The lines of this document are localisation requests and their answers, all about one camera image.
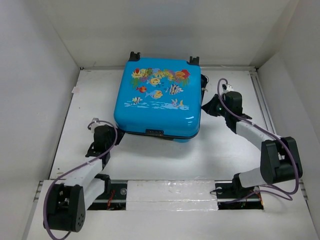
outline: black bracket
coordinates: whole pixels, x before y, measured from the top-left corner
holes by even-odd
[[[205,75],[201,74],[201,102],[204,100],[205,96],[205,89],[209,82],[209,78]]]
[[[140,60],[140,52],[135,53],[134,51],[130,52],[130,57],[128,62],[137,62]]]
[[[189,61],[187,61],[186,63],[189,64],[189,65],[196,65],[196,66],[199,66],[199,62],[200,62],[200,57],[192,57],[190,56],[190,59]]]
[[[83,187],[55,184],[49,193],[46,218],[51,230],[79,232],[86,218]]]
[[[289,148],[299,178],[303,175],[302,165],[296,140],[292,137],[282,137],[281,140]],[[266,140],[261,143],[260,172],[267,184],[276,184],[295,179],[295,172],[291,160],[277,140]]]
[[[242,108],[242,95],[237,91],[229,91],[223,94],[224,104],[231,110],[234,114],[245,118],[252,119],[250,116],[243,113]],[[218,117],[222,116],[225,119],[225,123],[229,129],[236,133],[236,126],[239,119],[231,115],[225,108],[222,106],[218,94],[215,94],[214,97],[205,105],[201,107],[207,114]]]
[[[94,178],[103,180],[104,181],[104,193],[105,194],[110,194],[110,191],[111,191],[111,179],[110,179],[110,176],[107,175],[107,174],[98,173]]]
[[[255,187],[247,187],[247,188],[235,188],[234,181],[232,182],[217,182],[215,184],[215,190],[213,192],[216,193],[216,198],[221,199],[240,199],[247,195],[249,195]],[[250,199],[258,199],[257,195],[252,195],[249,197]]]
[[[126,181],[113,181],[103,194],[98,196],[88,210],[125,210],[127,201],[128,183]]]
[[[119,128],[117,128],[116,130],[118,137],[115,145],[118,145],[124,137],[125,132]],[[115,137],[116,133],[113,127],[108,125],[97,126],[94,129],[93,143],[91,143],[85,156],[87,158],[98,157],[111,147],[111,145],[115,141]],[[104,168],[110,159],[110,152],[102,156],[100,159],[102,160],[102,167]]]

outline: blue box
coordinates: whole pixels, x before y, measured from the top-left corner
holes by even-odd
[[[190,63],[132,54],[116,100],[117,126],[127,133],[162,138],[196,136],[202,103],[199,58]]]

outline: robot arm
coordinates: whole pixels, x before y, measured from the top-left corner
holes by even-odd
[[[115,130],[99,123],[94,118],[90,130],[94,142],[87,151],[86,157],[98,157],[105,153],[115,141]],[[124,132],[117,129],[117,142]],[[74,171],[62,183],[55,184],[48,196],[46,218],[51,230],[79,232],[86,218],[86,210],[101,194],[111,193],[109,175],[101,174],[110,159],[110,152],[94,162]]]
[[[222,99],[225,106],[242,119],[251,119],[251,117],[243,113],[242,95],[233,91],[230,85],[223,85],[223,89]],[[295,179],[293,165],[281,144],[273,137],[254,127],[254,125],[230,114],[221,104],[217,94],[211,101],[203,105],[202,109],[211,116],[224,117],[228,128],[235,134],[247,139],[261,151],[260,167],[234,175],[232,180],[234,192],[242,192],[254,186],[270,185]],[[277,137],[285,143],[293,155],[300,178],[303,171],[295,139],[292,137]]]

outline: white wall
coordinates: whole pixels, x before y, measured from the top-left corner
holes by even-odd
[[[297,0],[39,0],[79,66],[123,66],[130,51],[201,64],[259,65]]]
[[[0,238],[20,240],[79,69],[37,0],[1,0],[0,32]]]
[[[320,235],[320,1],[301,0],[279,53],[258,71],[277,132],[298,143],[311,216]]]

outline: black clamp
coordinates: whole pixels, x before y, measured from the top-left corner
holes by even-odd
[[[95,175],[94,178],[104,181],[104,193],[103,194],[110,194],[110,192],[111,192],[111,179],[110,179],[110,176],[107,175],[107,174],[98,173],[97,175]]]
[[[223,94],[224,104],[228,107],[228,109],[245,119],[252,119],[250,116],[243,113],[242,108],[242,95],[237,91],[229,91]],[[214,97],[205,105],[201,107],[207,114],[218,117],[222,116],[225,119],[225,123],[229,129],[231,129],[234,133],[236,133],[237,122],[240,120],[230,114],[221,104],[219,100],[218,94],[215,94]]]
[[[84,188],[55,184],[48,196],[46,218],[52,230],[79,232],[86,218]]]
[[[294,138],[282,137],[281,141],[288,147],[297,168],[298,177],[303,175],[302,165]],[[295,171],[288,153],[277,140],[266,140],[261,143],[260,172],[267,184],[276,184],[295,179]]]
[[[201,74],[201,102],[204,100],[206,86],[209,82],[209,78],[203,74]]]
[[[140,60],[140,52],[135,53],[134,51],[130,52],[130,57],[128,62],[138,62]]]
[[[189,61],[186,62],[189,65],[195,65],[195,66],[199,66],[200,63],[200,57],[192,57],[190,56]]]
[[[125,135],[125,131],[117,128],[117,140],[115,145],[118,145]],[[108,125],[97,126],[94,129],[93,143],[91,143],[85,157],[98,157],[107,151],[114,143],[116,138],[115,129]],[[100,158],[103,168],[107,165],[110,159],[110,152]]]

